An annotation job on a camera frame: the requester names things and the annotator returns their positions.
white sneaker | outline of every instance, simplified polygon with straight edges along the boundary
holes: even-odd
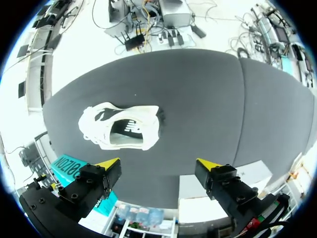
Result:
[[[85,140],[91,140],[103,150],[148,150],[159,140],[158,111],[158,106],[121,109],[111,103],[101,103],[85,109],[78,126]]]

desk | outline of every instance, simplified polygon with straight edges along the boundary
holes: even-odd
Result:
[[[119,200],[177,208],[179,176],[193,174],[196,158],[234,167],[261,159],[273,180],[287,173],[299,151],[315,141],[314,100],[308,88],[270,65],[180,49],[94,69],[52,96],[43,115],[58,156],[92,164],[121,159],[114,189]],[[155,146],[105,151],[84,140],[78,120],[88,106],[102,102],[162,108],[166,120]]]

cable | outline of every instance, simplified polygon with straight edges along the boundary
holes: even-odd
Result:
[[[28,180],[30,177],[32,177],[33,174],[34,174],[34,172],[35,172],[35,169],[33,170],[32,174],[31,174],[28,178],[26,178],[23,182],[25,182],[25,181]]]
[[[217,3],[215,3],[215,2],[213,2],[214,3],[214,5],[212,6],[212,7],[210,7],[210,8],[208,8],[208,10],[206,11],[206,14],[205,14],[205,21],[207,21],[207,16],[209,16],[208,15],[208,13],[209,13],[209,11],[211,10],[211,9],[213,9],[213,8],[215,8],[215,7],[217,7],[218,5],[217,5]]]
[[[123,52],[125,52],[126,48],[124,48],[124,50],[121,52],[121,53],[117,53],[116,52],[116,49],[118,49],[120,46],[125,46],[125,45],[118,45],[114,48],[114,53],[117,55],[117,56],[120,56]]]
[[[142,14],[141,10],[135,5],[135,3],[131,0],[131,3],[134,5],[134,7],[139,11],[139,13],[144,17],[144,19],[147,20],[147,18]]]
[[[145,11],[145,12],[147,13],[147,15],[148,15],[148,27],[147,27],[147,31],[146,31],[146,34],[145,34],[144,48],[145,48],[145,46],[146,46],[146,44],[147,44],[147,38],[148,38],[148,33],[149,33],[149,23],[150,23],[150,14],[149,14],[148,10],[145,8],[146,2],[147,2],[147,0],[144,0],[144,1],[143,1],[143,4],[142,4],[142,7],[143,7],[144,11]]]
[[[18,147],[16,147],[14,150],[12,150],[11,152],[7,152],[6,150],[4,150],[4,151],[5,151],[5,153],[7,153],[7,154],[12,154],[14,151],[16,151],[16,150],[19,149],[19,148],[26,149],[24,146],[18,146]]]
[[[210,17],[210,16],[207,16],[207,17],[204,17],[204,16],[197,16],[195,15],[195,17],[200,17],[200,18],[210,18],[212,20],[223,20],[223,21],[240,21],[238,19],[230,19],[230,18],[216,18],[216,17]]]
[[[82,6],[83,6],[84,1],[85,1],[85,0],[83,0],[83,1],[81,2],[81,5],[80,5],[80,7],[78,8],[78,11],[77,11],[77,13],[76,13],[74,19],[72,20],[72,22],[70,23],[70,25],[61,33],[61,35],[64,34],[64,33],[70,28],[70,26],[73,24],[73,22],[75,21],[77,15],[79,14],[79,11],[81,10],[81,8],[82,8]],[[4,74],[7,73],[7,72],[9,71],[9,69],[11,69],[12,67],[16,66],[18,63],[20,63],[20,62],[23,61],[24,59],[26,59],[26,58],[30,57],[31,55],[37,53],[38,51],[42,50],[43,48],[45,48],[45,47],[48,46],[49,44],[50,44],[50,41],[49,41],[47,44],[45,44],[44,46],[42,46],[41,48],[37,49],[36,51],[34,51],[34,52],[28,54],[27,56],[23,57],[22,59],[18,60],[18,62],[14,63],[14,64],[11,65],[9,68],[7,68],[7,69],[3,72],[3,74],[1,75],[1,77],[4,76]]]

